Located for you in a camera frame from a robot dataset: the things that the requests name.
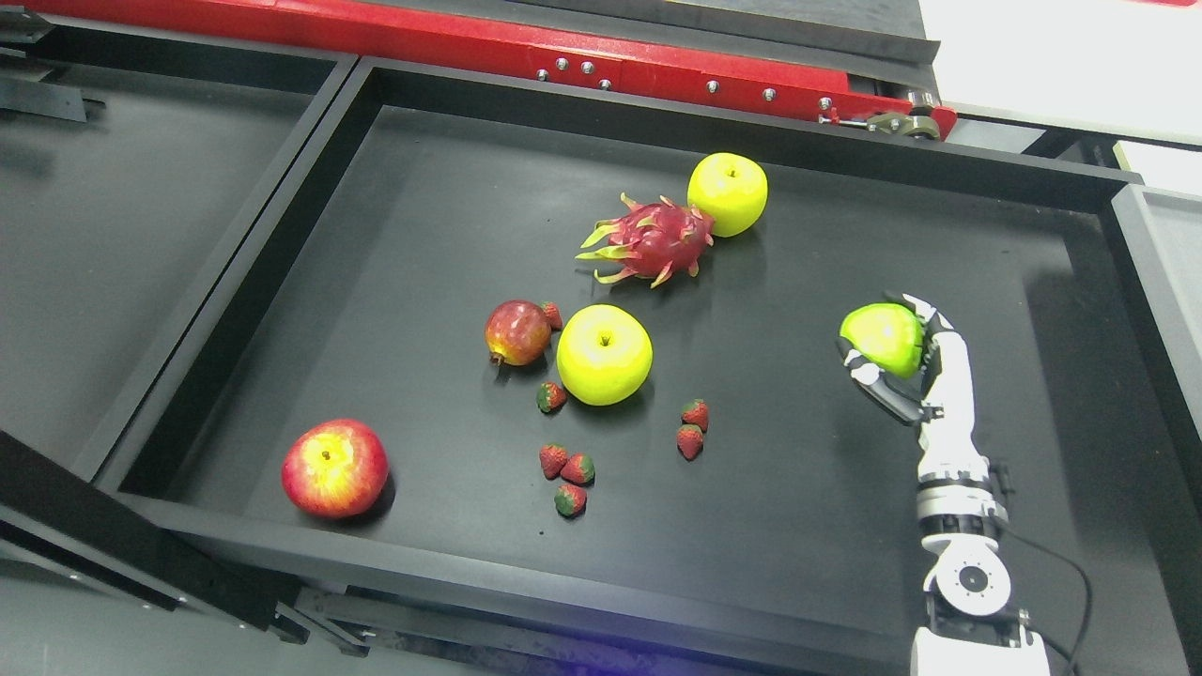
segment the dragon fruit scale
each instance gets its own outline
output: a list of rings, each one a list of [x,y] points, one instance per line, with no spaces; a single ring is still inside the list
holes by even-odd
[[[621,201],[630,209],[624,217],[600,220],[581,249],[608,237],[609,244],[576,256],[583,261],[613,261],[623,267],[613,274],[593,277],[601,284],[613,284],[627,277],[651,279],[651,289],[664,284],[672,273],[685,269],[697,275],[697,259],[713,247],[714,219],[697,207],[680,207],[667,197],[639,204],[625,192]]]

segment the black tray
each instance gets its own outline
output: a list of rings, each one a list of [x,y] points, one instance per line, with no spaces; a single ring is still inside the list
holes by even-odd
[[[0,111],[0,428],[91,479],[352,60],[53,20],[88,121]]]
[[[772,196],[696,279],[601,286],[572,259],[620,191],[683,198],[714,150],[760,160]],[[1094,579],[1082,664],[1182,674],[1143,523],[1189,498],[1109,243],[1109,198],[1136,179],[364,59],[100,485],[219,556],[412,603],[756,669],[903,674],[932,563],[918,450],[833,337],[905,290],[968,337],[976,440],[1010,464],[1014,528]],[[655,344],[649,381],[543,416],[553,360],[487,362],[484,318],[511,297],[630,310]],[[714,422],[686,463],[673,433],[694,397]],[[291,441],[338,416],[375,427],[393,464],[387,504],[349,523],[279,487]],[[596,459],[577,521],[553,510],[548,441]],[[1071,642],[1073,573],[1010,541],[1004,557],[1016,600]]]

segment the red rail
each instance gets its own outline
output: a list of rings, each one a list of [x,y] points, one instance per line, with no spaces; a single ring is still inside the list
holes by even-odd
[[[42,13],[386,57],[657,99],[817,120],[909,113],[850,90],[839,71],[353,0],[26,0]],[[942,134],[956,112],[932,113]]]

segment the robotic arm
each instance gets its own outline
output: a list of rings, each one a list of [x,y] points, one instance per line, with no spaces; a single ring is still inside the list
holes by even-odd
[[[1011,600],[1011,580],[998,556],[1006,522],[1004,475],[972,443],[975,409],[968,345],[929,303],[887,296],[924,327],[922,393],[891,381],[886,372],[839,337],[843,363],[870,399],[917,427],[917,516],[922,546],[938,558],[923,581],[927,624],[915,633],[911,676],[1047,676],[1043,639]]]

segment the yellow apple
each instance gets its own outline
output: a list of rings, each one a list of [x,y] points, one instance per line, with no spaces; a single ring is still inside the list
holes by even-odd
[[[651,372],[651,338],[626,310],[596,304],[567,320],[555,367],[573,397],[595,407],[635,393]]]
[[[732,237],[751,227],[768,203],[768,177],[754,161],[714,153],[689,178],[689,203],[714,217],[714,235]]]
[[[847,314],[839,327],[865,357],[885,370],[910,378],[922,362],[923,328],[912,312],[897,303],[873,303]]]

